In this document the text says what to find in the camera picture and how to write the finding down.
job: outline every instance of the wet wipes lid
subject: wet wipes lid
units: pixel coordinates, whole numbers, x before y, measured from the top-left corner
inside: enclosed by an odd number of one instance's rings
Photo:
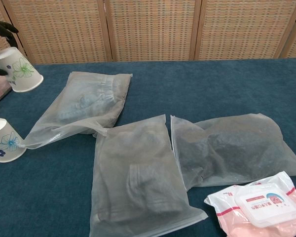
[[[296,219],[296,204],[276,184],[242,186],[235,201],[248,220],[263,228]]]

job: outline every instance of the blue table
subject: blue table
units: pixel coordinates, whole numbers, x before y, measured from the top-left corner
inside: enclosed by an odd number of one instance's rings
[[[0,101],[0,118],[24,138],[66,84],[71,71],[133,73],[125,107],[116,125],[160,114],[192,122],[262,113],[274,119],[296,154],[296,59],[207,62],[130,62],[37,65],[38,88],[10,92]],[[95,139],[78,134],[0,163],[0,237],[87,237]],[[296,177],[292,178],[296,186]],[[223,187],[194,188],[192,206],[205,221],[167,237],[225,236],[208,194]]]

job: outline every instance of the paper cup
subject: paper cup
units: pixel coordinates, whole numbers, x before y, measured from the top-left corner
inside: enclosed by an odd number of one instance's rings
[[[3,118],[0,118],[0,162],[10,162],[18,159],[26,148],[18,147],[23,139],[13,127]]]
[[[0,51],[0,69],[8,72],[6,80],[15,92],[33,90],[43,82],[43,76],[16,47]]]

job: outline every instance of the green flower print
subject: green flower print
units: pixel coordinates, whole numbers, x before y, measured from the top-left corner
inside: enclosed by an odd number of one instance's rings
[[[12,80],[8,80],[8,83],[16,85],[15,80],[16,80],[15,75],[13,75]]]
[[[13,75],[17,78],[29,78],[34,72],[34,67],[24,58],[12,64],[14,72]]]

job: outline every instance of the plastic bag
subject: plastic bag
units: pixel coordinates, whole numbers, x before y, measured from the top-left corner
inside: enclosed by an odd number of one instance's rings
[[[171,117],[171,133],[187,190],[247,183],[283,170],[296,175],[296,155],[279,126],[262,114],[197,123]]]
[[[296,209],[296,189],[292,180],[285,172],[280,172],[272,177],[268,177],[245,186],[234,185],[223,189],[217,193],[208,195],[205,203],[215,208],[221,228],[228,236],[233,237],[293,237],[296,236],[296,218],[280,223],[259,228],[249,221],[243,208],[236,202],[237,197],[248,193],[249,190],[261,190],[260,186],[276,187],[284,194],[278,194],[271,189],[264,193],[252,193],[252,198],[245,198],[245,202],[250,206],[251,212],[258,219],[264,218],[266,222],[279,222],[279,217],[285,215],[284,212],[292,212]]]
[[[105,133],[122,111],[131,74],[72,72],[21,147],[35,149],[77,133]]]
[[[98,134],[90,237],[156,237],[205,218],[188,204],[165,115]]]

